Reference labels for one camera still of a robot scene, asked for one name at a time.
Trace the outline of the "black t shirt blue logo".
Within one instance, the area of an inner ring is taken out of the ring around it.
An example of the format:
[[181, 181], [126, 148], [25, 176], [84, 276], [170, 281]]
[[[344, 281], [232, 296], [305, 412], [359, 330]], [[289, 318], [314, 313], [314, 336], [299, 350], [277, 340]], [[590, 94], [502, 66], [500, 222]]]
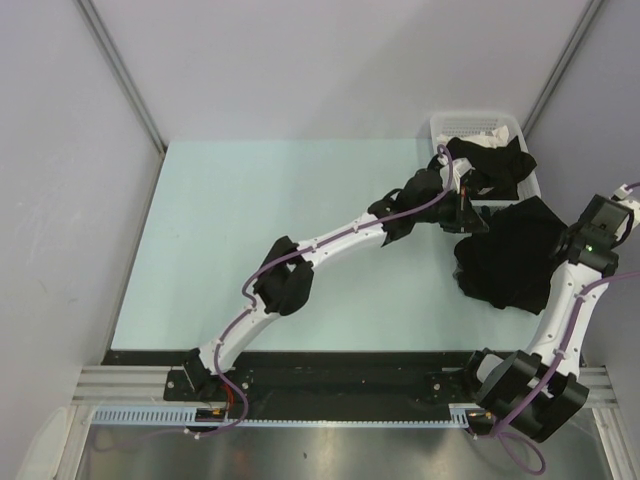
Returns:
[[496, 211], [487, 221], [491, 234], [502, 240], [518, 239], [535, 245], [548, 254], [551, 262], [560, 237], [567, 230], [564, 223], [538, 196]]

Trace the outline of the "white plastic laundry basket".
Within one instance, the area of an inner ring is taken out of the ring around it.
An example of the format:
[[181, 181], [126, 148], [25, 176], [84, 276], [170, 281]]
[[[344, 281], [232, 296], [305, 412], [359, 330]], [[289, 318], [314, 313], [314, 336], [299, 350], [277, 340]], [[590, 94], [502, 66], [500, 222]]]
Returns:
[[464, 186], [476, 208], [506, 208], [540, 196], [535, 169], [515, 117], [496, 112], [443, 112], [430, 120], [435, 147], [454, 158], [456, 186]]

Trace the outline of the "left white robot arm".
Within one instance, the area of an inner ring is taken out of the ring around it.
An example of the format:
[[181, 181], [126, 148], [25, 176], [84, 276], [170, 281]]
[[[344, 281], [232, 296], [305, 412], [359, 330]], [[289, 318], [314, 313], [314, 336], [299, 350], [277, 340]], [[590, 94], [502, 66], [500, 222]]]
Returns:
[[306, 304], [322, 267], [359, 249], [401, 240], [419, 223], [437, 224], [448, 233], [487, 231], [470, 199], [473, 172], [465, 159], [456, 161], [451, 171], [420, 169], [404, 187], [391, 190], [345, 226], [305, 241], [288, 236], [276, 240], [242, 287], [248, 304], [238, 317], [217, 338], [187, 354], [187, 389], [202, 400], [214, 397], [221, 387], [220, 374], [240, 353], [273, 321]]

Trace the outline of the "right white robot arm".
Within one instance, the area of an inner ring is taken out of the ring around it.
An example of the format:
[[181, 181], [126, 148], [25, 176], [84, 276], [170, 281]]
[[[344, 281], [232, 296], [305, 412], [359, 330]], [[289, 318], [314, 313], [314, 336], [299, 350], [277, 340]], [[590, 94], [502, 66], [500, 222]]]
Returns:
[[486, 349], [474, 354], [461, 376], [463, 393], [495, 420], [489, 436], [513, 427], [541, 443], [586, 403], [579, 381], [582, 343], [597, 302], [612, 282], [616, 248], [639, 224], [639, 200], [630, 185], [594, 196], [560, 237], [555, 269], [540, 324], [524, 350], [506, 357]]

